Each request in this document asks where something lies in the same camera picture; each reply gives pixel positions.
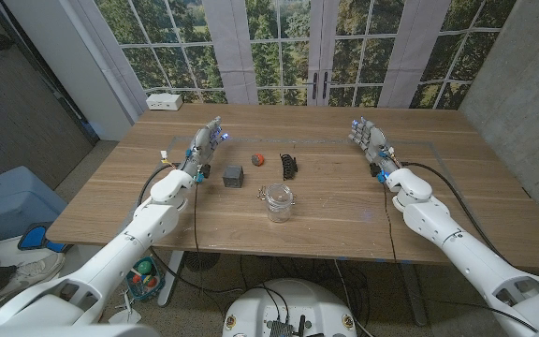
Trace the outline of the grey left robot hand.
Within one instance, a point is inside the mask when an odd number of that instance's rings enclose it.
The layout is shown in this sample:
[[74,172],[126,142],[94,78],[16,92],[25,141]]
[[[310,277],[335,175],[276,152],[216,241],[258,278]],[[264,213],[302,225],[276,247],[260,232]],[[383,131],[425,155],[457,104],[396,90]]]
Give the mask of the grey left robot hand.
[[217,116],[196,132],[185,152],[185,159],[179,165],[179,170],[196,181],[200,176],[209,177],[214,151],[228,138],[228,134],[222,131],[221,122],[222,118]]

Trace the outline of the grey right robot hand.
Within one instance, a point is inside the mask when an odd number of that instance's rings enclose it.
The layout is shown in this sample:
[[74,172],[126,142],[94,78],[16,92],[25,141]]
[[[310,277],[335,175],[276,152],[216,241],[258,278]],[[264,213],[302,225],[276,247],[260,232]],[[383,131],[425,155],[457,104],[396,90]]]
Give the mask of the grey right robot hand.
[[379,183],[384,183],[392,172],[401,167],[382,129],[364,117],[352,122],[348,138],[360,147],[370,163],[372,177]]

